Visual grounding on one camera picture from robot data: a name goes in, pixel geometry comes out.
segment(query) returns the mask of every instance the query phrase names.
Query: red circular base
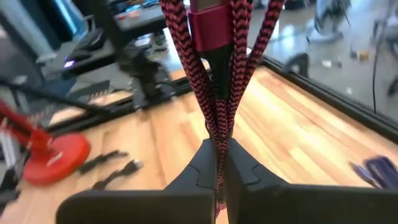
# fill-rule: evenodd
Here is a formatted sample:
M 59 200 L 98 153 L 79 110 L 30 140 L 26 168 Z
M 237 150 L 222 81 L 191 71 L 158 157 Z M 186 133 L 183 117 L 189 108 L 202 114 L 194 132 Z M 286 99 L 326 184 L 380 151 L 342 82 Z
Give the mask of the red circular base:
M 24 168 L 26 181 L 46 185 L 68 177 L 86 161 L 90 144 L 81 134 L 66 134 L 55 138 L 51 149 L 46 155 L 32 153 Z

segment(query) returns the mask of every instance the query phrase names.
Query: red and black braided cable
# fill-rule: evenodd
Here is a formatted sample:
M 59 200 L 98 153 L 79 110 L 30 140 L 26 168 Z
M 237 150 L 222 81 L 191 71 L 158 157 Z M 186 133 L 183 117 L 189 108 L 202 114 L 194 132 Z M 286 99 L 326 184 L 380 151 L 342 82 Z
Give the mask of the red and black braided cable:
M 230 89 L 228 98 L 216 98 L 215 88 L 206 74 L 206 70 L 195 49 L 188 29 L 187 12 L 182 0 L 160 0 L 166 24 L 170 30 L 178 56 L 198 104 L 204 114 L 206 127 L 216 146 L 217 198 L 218 204 L 225 203 L 223 189 L 223 167 L 228 150 L 234 116 L 249 80 L 262 57 L 282 9 L 284 0 L 270 0 L 266 16 L 249 57 L 246 57 L 249 23 L 253 9 L 252 0 L 231 0 L 233 22 L 233 53 L 229 58 Z

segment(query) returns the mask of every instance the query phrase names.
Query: red desk lamp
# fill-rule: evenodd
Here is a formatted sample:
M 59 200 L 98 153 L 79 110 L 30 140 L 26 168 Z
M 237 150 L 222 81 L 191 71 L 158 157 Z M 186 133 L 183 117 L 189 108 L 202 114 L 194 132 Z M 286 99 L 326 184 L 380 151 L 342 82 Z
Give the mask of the red desk lamp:
M 90 153 L 90 144 L 82 134 L 51 136 L 0 101 L 1 129 L 10 132 L 30 151 L 23 178 L 34 185 L 52 184 L 66 178 Z

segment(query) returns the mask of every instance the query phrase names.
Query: wooden floor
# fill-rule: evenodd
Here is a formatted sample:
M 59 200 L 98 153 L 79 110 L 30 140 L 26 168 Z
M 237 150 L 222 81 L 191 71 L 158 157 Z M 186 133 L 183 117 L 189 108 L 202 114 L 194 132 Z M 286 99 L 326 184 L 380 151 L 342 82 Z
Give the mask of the wooden floor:
M 184 76 L 173 73 L 174 78 Z M 113 95 L 100 103 L 116 100 Z M 78 111 L 54 117 L 61 120 Z M 130 159 L 144 167 L 116 179 L 109 189 L 162 189 L 187 165 L 208 137 L 192 93 L 83 132 L 91 142 L 90 157 L 119 149 L 130 158 L 115 159 L 90 173 L 50 187 L 22 182 L 22 195 L 10 204 L 0 223 L 53 224 L 58 205 L 69 195 L 90 188 Z M 367 186 L 348 162 L 377 154 L 398 162 L 398 147 L 265 68 L 257 69 L 236 115 L 234 138 L 268 169 L 290 183 Z M 223 212 L 217 223 L 227 223 Z

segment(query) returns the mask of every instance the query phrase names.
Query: metal pole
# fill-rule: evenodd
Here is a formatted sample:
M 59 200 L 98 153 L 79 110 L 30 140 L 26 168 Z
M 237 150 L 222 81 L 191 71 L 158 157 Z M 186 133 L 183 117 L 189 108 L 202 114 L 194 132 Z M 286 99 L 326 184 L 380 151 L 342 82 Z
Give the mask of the metal pole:
M 72 100 L 69 98 L 57 96 L 53 93 L 48 93 L 48 92 L 45 92 L 42 90 L 36 90 L 28 85 L 14 84 L 14 83 L 11 83 L 11 82 L 5 80 L 4 78 L 0 78 L 0 85 L 4 85 L 4 86 L 10 88 L 11 90 L 21 91 L 27 95 L 32 95 L 32 96 L 39 97 L 39 98 L 45 98 L 46 100 L 54 101 L 57 103 L 63 103 L 63 104 L 70 105 L 70 106 L 76 106 L 77 108 L 81 108 L 81 109 L 87 110 L 92 113 L 109 113 L 110 112 L 110 110 L 107 108 L 103 108 L 103 107 L 95 106 L 95 105 L 88 105 L 86 103 L 82 103 L 77 100 Z

